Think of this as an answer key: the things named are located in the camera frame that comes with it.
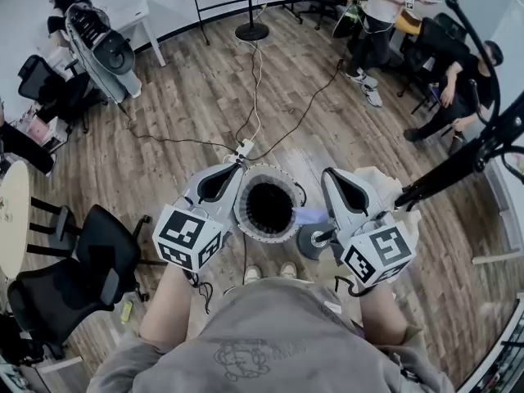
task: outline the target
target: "standing person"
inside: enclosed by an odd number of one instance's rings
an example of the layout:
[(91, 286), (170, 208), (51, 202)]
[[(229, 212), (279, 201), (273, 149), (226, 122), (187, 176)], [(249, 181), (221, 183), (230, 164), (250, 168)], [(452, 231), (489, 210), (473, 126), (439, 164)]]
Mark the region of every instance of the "standing person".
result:
[(47, 18), (49, 38), (58, 47), (69, 47), (66, 39), (66, 12), (72, 4), (84, 2), (91, 4), (91, 0), (49, 0), (53, 5), (52, 14)]
[[(432, 4), (430, 0), (418, 1)], [(388, 62), (391, 28), (404, 5), (405, 0), (368, 0), (364, 6), (365, 19), (360, 21), (366, 36), (359, 40), (353, 51), (346, 76), (361, 85), (373, 106), (382, 106), (382, 99), (377, 91), (377, 80), (368, 76), (367, 71)]]
[(3, 142), (3, 151), (23, 157), (31, 165), (46, 176), (51, 172), (56, 163), (56, 154), (49, 154), (36, 142), (15, 127), (6, 123), (3, 113), (3, 102), (0, 99), (0, 138)]
[[(493, 66), (500, 66), (503, 63), (504, 54), (496, 43), (485, 41), (484, 49)], [(455, 137), (463, 138), (462, 131), (477, 120), (477, 107), (469, 83), (470, 79), (477, 83), (481, 114), (486, 117), (494, 99), (490, 71), (480, 54), (476, 56), (468, 54), (451, 65), (440, 83), (441, 107), (438, 112), (423, 127), (406, 129), (404, 131), (406, 140), (410, 142), (424, 140), (450, 124), (455, 130)]]
[(332, 291), (296, 280), (291, 262), (280, 274), (263, 279), (249, 267), (246, 285), (228, 291), (200, 336), (187, 339), (191, 287), (168, 264), (140, 336), (109, 354), (88, 393), (454, 391), (387, 282), (360, 298), (363, 339)]

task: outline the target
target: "wood plank flooring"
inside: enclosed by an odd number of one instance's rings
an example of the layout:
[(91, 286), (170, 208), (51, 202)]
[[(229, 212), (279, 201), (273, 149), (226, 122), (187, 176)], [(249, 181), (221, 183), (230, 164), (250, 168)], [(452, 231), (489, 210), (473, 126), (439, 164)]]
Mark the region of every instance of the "wood plank flooring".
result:
[[(165, 68), (151, 50), (137, 56), (136, 73), (142, 96), (124, 102), (136, 120), (135, 132), (158, 138), (196, 138), (235, 147), (234, 134), (253, 105), (252, 48), (237, 41), (233, 31), (246, 21), (234, 16), (206, 26), (207, 47), (198, 29), (162, 43)], [(263, 21), (271, 33), (259, 43), (263, 78), (258, 91), (262, 127), (255, 139), (257, 156), (295, 126), (314, 92), (332, 76), (344, 52), (344, 43), (331, 38), (332, 23), (315, 31), (315, 20), (298, 25), (280, 8), (269, 8)], [(255, 57), (258, 74), (260, 60)], [(410, 183), (442, 162), (449, 138), (436, 136), (414, 146), (403, 129), (423, 124), (427, 113), (411, 116), (417, 99), (396, 92), (399, 76), (374, 72), (384, 107), (376, 109), (343, 74), (314, 100), (302, 125), (261, 161), (278, 165), (308, 192), (310, 206), (322, 206), (319, 179), (328, 166), (353, 170), (375, 165), (382, 172)], [(156, 219), (195, 172), (222, 161), (228, 152), (192, 142), (160, 143), (136, 139), (126, 129), (127, 119), (116, 106), (92, 109), (91, 130), (79, 129), (58, 152), (51, 178), (33, 172), (34, 195), (56, 205), (68, 205), (82, 223), (90, 206), (98, 203), (132, 229), (141, 215)], [(250, 138), (256, 130), (253, 116), (241, 131)], [(504, 249), (504, 234), (495, 199), (483, 175), (458, 183), (420, 205), (418, 257), (394, 284), (397, 300), (409, 320), (424, 328), (430, 359), (458, 386), (478, 365), (502, 332), (513, 308), (515, 293), (524, 287), (524, 261), (471, 265), (474, 255), (492, 255)], [(35, 215), (45, 222), (45, 215)], [(155, 258), (153, 225), (142, 231), (146, 258)], [(44, 243), (44, 240), (33, 242)], [(314, 278), (315, 263), (298, 255), (294, 242), (266, 246), (248, 241), (248, 264), (257, 263), (265, 275), (274, 275), (285, 260), (294, 260), (301, 277)], [(230, 237), (219, 258), (202, 277), (215, 286), (210, 307), (222, 292), (242, 280), (242, 235)], [(53, 259), (27, 255), (25, 269), (37, 269)], [(162, 269), (139, 266), (137, 277), (151, 293)], [(128, 327), (113, 314), (95, 313), (69, 339), (68, 354), (81, 355), (94, 372), (114, 348), (119, 335), (138, 327), (144, 306), (134, 301)], [(190, 336), (203, 327), (203, 300), (196, 293)]]

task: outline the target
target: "white shoe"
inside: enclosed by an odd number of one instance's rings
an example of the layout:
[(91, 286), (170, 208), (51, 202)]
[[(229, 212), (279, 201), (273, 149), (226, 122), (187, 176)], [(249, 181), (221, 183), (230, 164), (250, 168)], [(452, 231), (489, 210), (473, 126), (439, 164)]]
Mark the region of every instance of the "white shoe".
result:
[(51, 168), (51, 170), (49, 170), (48, 173), (46, 173), (46, 178), (49, 178), (49, 177), (51, 176), (52, 171), (55, 169), (55, 165), (56, 165), (56, 154), (55, 154), (55, 153), (52, 153), (52, 154), (51, 154), (51, 158), (52, 158), (52, 168)]
[(367, 84), (363, 84), (360, 88), (362, 89), (362, 92), (364, 92), (364, 95), (366, 95), (369, 103), (377, 108), (382, 107), (382, 98), (378, 94), (376, 88), (371, 88)]
[(281, 278), (296, 279), (296, 265), (292, 262), (284, 262), (280, 267), (280, 273), (278, 275)]
[(262, 271), (256, 265), (248, 266), (244, 274), (244, 283), (251, 284), (252, 282), (262, 279)]
[(346, 77), (354, 81), (358, 84), (367, 84), (370, 88), (377, 88), (378, 86), (378, 80), (374, 79), (371, 76), (366, 75), (361, 69), (357, 70), (359, 72), (359, 75), (357, 77), (353, 77), (352, 75), (348, 75), (346, 73)]

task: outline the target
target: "white t-shirt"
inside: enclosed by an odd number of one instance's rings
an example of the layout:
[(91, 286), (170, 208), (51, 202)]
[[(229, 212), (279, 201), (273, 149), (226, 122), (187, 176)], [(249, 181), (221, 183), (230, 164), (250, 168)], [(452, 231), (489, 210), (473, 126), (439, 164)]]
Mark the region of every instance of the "white t-shirt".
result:
[(368, 0), (364, 12), (382, 22), (395, 23), (400, 10), (398, 5), (386, 0)]

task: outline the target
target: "white cube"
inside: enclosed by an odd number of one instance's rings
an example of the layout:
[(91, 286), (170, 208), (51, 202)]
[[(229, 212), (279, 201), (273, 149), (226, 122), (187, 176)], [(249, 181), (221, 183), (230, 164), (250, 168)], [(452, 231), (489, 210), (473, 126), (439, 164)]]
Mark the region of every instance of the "white cube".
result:
[(221, 223), (166, 205), (153, 232), (156, 253), (171, 264), (198, 272), (222, 247), (222, 229)]
[(371, 287), (397, 276), (415, 255), (415, 246), (400, 221), (352, 237), (341, 261), (364, 287)]

